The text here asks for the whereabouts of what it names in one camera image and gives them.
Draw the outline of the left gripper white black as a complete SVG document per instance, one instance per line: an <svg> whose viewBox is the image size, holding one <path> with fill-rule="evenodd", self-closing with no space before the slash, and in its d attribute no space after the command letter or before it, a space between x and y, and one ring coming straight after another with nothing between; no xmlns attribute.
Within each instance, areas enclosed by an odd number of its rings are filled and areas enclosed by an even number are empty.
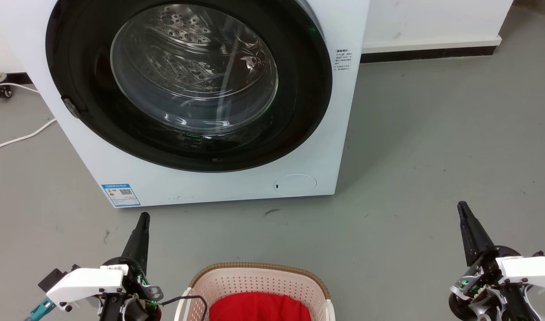
<svg viewBox="0 0 545 321"><path fill-rule="evenodd" d="M46 297L69 312L78 301L96 304L100 321L160 321L164 293L146 278L149 251L149 213L141 213L121 257L99 268L80 268L50 275Z"/></svg>

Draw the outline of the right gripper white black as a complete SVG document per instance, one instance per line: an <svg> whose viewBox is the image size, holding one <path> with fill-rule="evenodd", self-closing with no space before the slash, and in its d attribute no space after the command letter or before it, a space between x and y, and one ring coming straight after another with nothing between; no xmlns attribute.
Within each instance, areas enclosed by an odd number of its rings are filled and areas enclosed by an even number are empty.
<svg viewBox="0 0 545 321"><path fill-rule="evenodd" d="M465 201L457 205L468 270L450 288L449 308L461 321L545 321L529 298L545 294L545 255L525 257L496 247Z"/></svg>

